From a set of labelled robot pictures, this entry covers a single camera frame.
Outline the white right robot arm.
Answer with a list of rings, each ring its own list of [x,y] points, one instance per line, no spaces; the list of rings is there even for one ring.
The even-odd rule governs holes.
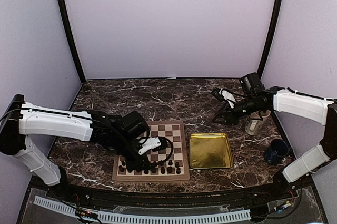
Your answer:
[[[242,94],[226,88],[214,88],[211,93],[223,106],[213,122],[236,125],[240,118],[271,111],[280,117],[294,147],[296,159],[273,177],[269,195],[281,199],[289,184],[336,160],[336,99],[299,92],[289,87],[266,88],[257,73],[239,79]]]

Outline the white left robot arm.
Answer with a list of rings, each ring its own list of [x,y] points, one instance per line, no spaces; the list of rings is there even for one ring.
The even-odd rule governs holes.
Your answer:
[[[1,117],[1,153],[19,159],[47,186],[54,186],[54,193],[63,201],[74,197],[66,171],[38,149],[31,134],[99,144],[122,155],[128,171],[150,169],[146,152],[161,146],[158,137],[150,137],[150,128],[138,112],[120,116],[100,111],[55,110],[33,105],[25,102],[23,95],[15,95]]]

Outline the wooden chess board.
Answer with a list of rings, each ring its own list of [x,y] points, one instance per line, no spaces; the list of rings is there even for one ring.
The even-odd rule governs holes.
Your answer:
[[[178,183],[188,182],[190,180],[189,164],[187,157],[187,147],[184,132],[184,123],[180,120],[170,121],[150,121],[148,123],[150,127],[150,136],[152,137],[165,137],[173,143],[173,152],[171,152],[171,146],[168,144],[165,150],[153,152],[147,151],[146,155],[151,163],[156,164],[157,173],[144,174],[144,171],[129,172],[126,169],[126,165],[122,166],[121,161],[124,158],[119,155],[114,159],[112,180],[114,182],[129,182],[129,183],[146,183],[146,182],[161,182],[161,183]],[[168,174],[161,174],[159,162],[163,161],[165,168],[169,167],[169,160],[173,161],[173,172]],[[181,163],[181,173],[176,174],[175,163],[179,161]],[[119,172],[119,166],[122,166],[125,170],[123,173]]]

